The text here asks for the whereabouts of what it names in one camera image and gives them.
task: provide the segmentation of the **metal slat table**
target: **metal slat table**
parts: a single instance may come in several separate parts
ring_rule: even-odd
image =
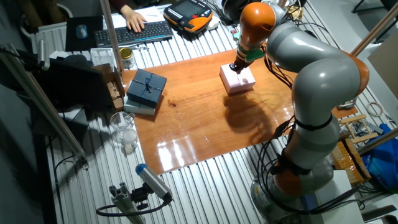
[[[303,22],[315,22],[324,26],[310,2],[306,5]],[[312,31],[320,40],[336,46],[332,36],[324,30],[308,25],[301,28]],[[35,43],[40,39],[49,43],[50,52],[65,50],[66,24],[41,28],[39,31],[32,36],[34,52]],[[134,69],[235,49],[236,41],[227,27],[220,24],[216,30],[201,32],[192,40],[183,39],[174,31],[171,40],[141,44],[140,47],[148,47],[149,50],[134,50]],[[69,54],[83,54],[90,59],[89,52]],[[384,116],[375,118],[368,114],[366,105],[372,101],[378,100],[366,88],[356,103],[359,113],[366,114],[367,120],[377,126],[387,123],[390,128],[394,128]],[[134,153],[125,155],[123,147],[111,135],[113,129],[109,126],[109,114],[96,113],[96,117],[89,122],[82,142],[90,168],[83,169],[72,158],[61,164],[56,172],[50,172],[58,223],[129,223],[124,217],[97,216],[95,210],[112,204],[108,190],[110,185],[125,182],[130,190],[142,186],[135,167],[144,163],[144,156],[141,147]],[[285,136],[273,140],[267,159],[276,158],[286,141]],[[160,175],[172,190],[174,202],[158,212],[144,215],[146,222],[265,223],[250,197],[250,185],[256,173],[255,166],[261,147],[262,144],[250,146]],[[47,154],[49,166],[52,167],[50,170],[53,170],[55,164],[71,156],[72,152],[63,144],[62,139],[56,138],[47,149]],[[148,203],[149,208],[155,208],[161,202],[155,195],[150,195]]]

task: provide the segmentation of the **yellow jar lid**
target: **yellow jar lid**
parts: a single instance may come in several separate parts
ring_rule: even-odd
[[[123,47],[120,49],[120,56],[122,59],[129,59],[132,56],[132,50],[130,48]]]

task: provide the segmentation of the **blue plastic bag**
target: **blue plastic bag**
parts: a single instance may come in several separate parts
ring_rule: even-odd
[[[383,134],[391,131],[386,124],[380,124]],[[381,144],[362,157],[372,178],[391,193],[398,193],[398,140]]]

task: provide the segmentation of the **small jar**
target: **small jar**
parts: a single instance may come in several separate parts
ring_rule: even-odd
[[[138,135],[134,129],[127,128],[123,133],[124,153],[132,154],[138,146]]]
[[[134,57],[132,56],[132,50],[128,47],[123,47],[120,49],[120,56],[122,57],[123,68],[125,70],[130,70],[136,63]]]

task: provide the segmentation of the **black keyboard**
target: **black keyboard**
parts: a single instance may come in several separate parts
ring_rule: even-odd
[[[127,27],[116,28],[119,45],[141,44],[153,41],[168,40],[173,37],[172,30],[166,21],[148,22],[139,33],[129,30]],[[108,30],[94,32],[97,47],[110,47]]]

